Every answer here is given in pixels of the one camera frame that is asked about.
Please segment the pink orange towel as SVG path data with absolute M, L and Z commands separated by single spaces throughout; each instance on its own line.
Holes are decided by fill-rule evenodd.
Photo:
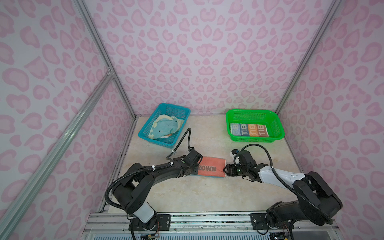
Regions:
M 226 174 L 223 169 L 226 166 L 226 159 L 203 157 L 197 167 L 194 168 L 191 175 L 224 178 Z

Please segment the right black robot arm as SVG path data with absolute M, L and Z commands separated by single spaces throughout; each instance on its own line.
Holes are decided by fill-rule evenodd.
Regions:
M 292 173 L 276 169 L 271 164 L 258 164 L 248 150 L 234 149 L 231 154 L 234 162 L 223 169 L 228 177 L 271 184 L 297 197 L 295 201 L 277 202 L 267 209 L 264 224 L 271 229 L 293 221 L 331 225 L 333 217 L 343 208 L 340 198 L 316 172 Z

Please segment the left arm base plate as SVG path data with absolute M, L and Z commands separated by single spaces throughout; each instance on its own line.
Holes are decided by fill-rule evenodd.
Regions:
M 134 232 L 142 231 L 169 231 L 171 224 L 171 215 L 155 214 L 148 222 L 144 223 L 135 217 L 130 220 L 129 230 Z

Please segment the teal yellow hippo towel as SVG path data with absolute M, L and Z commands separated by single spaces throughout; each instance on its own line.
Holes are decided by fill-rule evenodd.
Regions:
M 169 138 L 171 135 L 178 132 L 184 120 L 168 115 L 160 115 L 153 122 L 148 137 L 152 140 Z

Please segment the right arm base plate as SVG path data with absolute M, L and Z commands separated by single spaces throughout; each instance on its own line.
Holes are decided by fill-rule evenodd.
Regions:
M 290 226 L 290 221 L 285 221 L 282 223 L 272 223 L 268 222 L 266 219 L 266 213 L 251 213 L 250 219 L 253 230 L 258 231 L 274 231 L 274 230 L 283 230 L 288 229 Z

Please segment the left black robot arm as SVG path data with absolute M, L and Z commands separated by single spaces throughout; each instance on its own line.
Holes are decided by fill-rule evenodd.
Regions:
M 142 166 L 136 163 L 107 188 L 106 202 L 138 218 L 143 224 L 152 224 L 157 213 L 146 202 L 152 187 L 169 179 L 187 177 L 202 159 L 200 153 L 191 149 L 186 156 L 171 159 L 164 164 Z

